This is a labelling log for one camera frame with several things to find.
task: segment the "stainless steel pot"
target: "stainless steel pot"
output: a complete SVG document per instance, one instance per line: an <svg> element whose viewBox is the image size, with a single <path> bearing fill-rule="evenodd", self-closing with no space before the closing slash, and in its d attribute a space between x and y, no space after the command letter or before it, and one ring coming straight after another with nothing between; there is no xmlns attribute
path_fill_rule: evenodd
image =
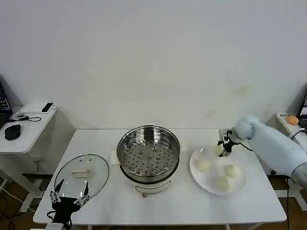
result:
<svg viewBox="0 0 307 230"><path fill-rule="evenodd" d="M176 136L159 126L142 126L120 140L117 157L123 173L132 181L154 184L166 180L179 164Z"/></svg>

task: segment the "floor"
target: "floor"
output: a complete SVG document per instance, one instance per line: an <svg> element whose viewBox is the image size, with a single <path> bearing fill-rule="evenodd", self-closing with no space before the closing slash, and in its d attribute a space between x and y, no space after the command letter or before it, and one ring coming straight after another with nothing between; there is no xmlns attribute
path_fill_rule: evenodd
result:
<svg viewBox="0 0 307 230"><path fill-rule="evenodd" d="M41 188L45 189L48 185L49 180L45 180ZM271 181L274 189L285 189L286 183L281 179L273 179ZM7 184L5 187L12 195L23 200L25 199L27 192L20 187L17 183ZM307 200L307 190L302 191L302 195ZM282 206L286 207L286 198L280 198ZM37 208L39 199L33 201L31 207L33 209ZM0 230L29 230L31 228L45 228L45 225L35 224L33 222L33 212L20 213L19 208L21 203L7 195L4 191L0 192ZM10 216L16 216L18 218L10 221L12 219ZM291 230L307 230L307 212L302 212L300 207L297 205L295 199L289 199L289 215L290 215L290 227ZM231 226L231 230L238 230L240 226ZM106 226L94 226L93 230L105 230ZM225 230L225 226L176 226L176 227L111 227L110 230ZM287 221L282 223L270 223L263 224L258 227L257 230L287 230Z"/></svg>

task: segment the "orange ball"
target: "orange ball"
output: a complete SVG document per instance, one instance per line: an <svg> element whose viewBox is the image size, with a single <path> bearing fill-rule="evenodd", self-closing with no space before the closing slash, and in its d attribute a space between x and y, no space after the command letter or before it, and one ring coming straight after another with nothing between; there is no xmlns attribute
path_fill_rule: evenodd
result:
<svg viewBox="0 0 307 230"><path fill-rule="evenodd" d="M296 116L288 116L287 122L291 125L297 125L298 124L298 118Z"/></svg>

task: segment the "phone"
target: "phone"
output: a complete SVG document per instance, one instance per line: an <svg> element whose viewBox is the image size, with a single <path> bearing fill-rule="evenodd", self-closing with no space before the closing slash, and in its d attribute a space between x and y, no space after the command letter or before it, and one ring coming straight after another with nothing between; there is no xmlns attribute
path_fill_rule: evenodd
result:
<svg viewBox="0 0 307 230"><path fill-rule="evenodd" d="M53 103L47 103L44 108L42 109L42 113L48 113L49 110L53 107Z"/></svg>

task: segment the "glass lid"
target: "glass lid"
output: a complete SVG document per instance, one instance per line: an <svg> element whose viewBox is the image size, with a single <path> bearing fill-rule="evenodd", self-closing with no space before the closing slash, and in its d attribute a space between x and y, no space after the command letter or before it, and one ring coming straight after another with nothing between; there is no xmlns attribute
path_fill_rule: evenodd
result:
<svg viewBox="0 0 307 230"><path fill-rule="evenodd" d="M88 154L76 157L59 171L54 188L64 179L59 196L80 198L88 184L88 195L93 197L105 186L109 166L100 156Z"/></svg>

